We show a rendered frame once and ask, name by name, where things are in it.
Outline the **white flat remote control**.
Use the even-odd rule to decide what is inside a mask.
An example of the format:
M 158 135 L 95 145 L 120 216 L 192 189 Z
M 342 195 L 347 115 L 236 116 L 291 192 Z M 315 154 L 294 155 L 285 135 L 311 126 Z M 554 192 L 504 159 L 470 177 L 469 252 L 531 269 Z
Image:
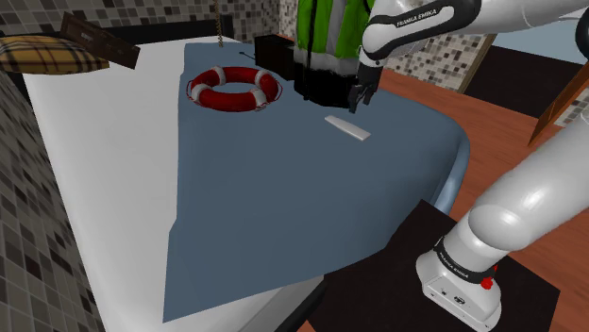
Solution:
M 345 132 L 347 135 L 359 141 L 365 141 L 371 136 L 368 131 L 333 115 L 327 116 L 325 120 L 339 130 Z

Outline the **green grey black jacket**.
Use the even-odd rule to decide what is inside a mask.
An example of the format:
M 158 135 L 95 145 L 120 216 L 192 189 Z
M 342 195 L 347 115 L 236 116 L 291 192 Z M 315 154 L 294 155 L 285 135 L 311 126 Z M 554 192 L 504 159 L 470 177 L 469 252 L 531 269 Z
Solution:
M 323 107 L 348 108 L 362 34 L 375 0 L 298 0 L 294 89 Z

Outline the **black box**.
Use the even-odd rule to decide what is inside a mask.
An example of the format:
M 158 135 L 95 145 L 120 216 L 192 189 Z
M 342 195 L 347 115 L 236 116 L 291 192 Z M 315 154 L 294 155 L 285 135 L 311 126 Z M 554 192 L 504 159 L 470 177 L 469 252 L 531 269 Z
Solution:
M 287 81 L 294 80 L 294 45 L 292 40 L 276 34 L 255 37 L 253 59 L 257 66 Z

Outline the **blue blanket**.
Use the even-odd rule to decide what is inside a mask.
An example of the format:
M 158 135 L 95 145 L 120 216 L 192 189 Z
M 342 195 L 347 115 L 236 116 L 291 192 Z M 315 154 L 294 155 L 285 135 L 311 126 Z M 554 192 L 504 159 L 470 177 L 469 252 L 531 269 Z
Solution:
M 181 93 L 164 320 L 375 254 L 420 201 L 451 209 L 468 159 L 453 119 L 387 91 L 355 113 L 306 101 L 291 82 L 260 111 L 202 108 Z

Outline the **brown wooden slanted beam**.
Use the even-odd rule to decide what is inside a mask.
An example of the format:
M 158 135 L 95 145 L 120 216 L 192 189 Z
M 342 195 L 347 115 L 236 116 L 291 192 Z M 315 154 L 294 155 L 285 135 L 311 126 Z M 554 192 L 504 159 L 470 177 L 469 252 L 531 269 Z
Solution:
M 552 125 L 588 86 L 589 60 L 581 67 L 538 119 L 530 137 L 528 147 L 532 147 L 537 142 L 546 127 Z

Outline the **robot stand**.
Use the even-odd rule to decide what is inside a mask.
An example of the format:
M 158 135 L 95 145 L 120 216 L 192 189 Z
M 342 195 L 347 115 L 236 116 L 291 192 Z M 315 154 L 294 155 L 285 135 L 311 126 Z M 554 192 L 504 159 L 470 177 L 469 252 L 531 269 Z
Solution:
M 387 245 L 326 274 L 309 322 L 315 332 L 475 332 L 422 291 L 415 261 L 455 222 L 420 201 Z M 560 292 L 510 257 L 498 263 L 502 312 L 491 332 L 549 332 Z

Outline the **dark brown wooden plaque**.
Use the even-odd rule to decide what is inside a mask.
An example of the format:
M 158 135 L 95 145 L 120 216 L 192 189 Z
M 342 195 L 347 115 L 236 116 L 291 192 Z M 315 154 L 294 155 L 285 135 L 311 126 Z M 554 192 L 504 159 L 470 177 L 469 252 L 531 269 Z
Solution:
M 141 49 L 111 35 L 105 29 L 64 12 L 60 33 L 62 37 L 77 42 L 91 54 L 135 69 Z

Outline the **yellow plaid pillow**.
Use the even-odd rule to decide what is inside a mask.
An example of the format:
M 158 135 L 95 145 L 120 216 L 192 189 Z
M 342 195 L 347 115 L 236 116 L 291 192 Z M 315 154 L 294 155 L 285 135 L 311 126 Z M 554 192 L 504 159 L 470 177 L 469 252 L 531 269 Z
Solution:
M 45 36 L 0 38 L 0 70 L 32 75 L 70 75 L 108 69 L 109 62 L 81 45 Z

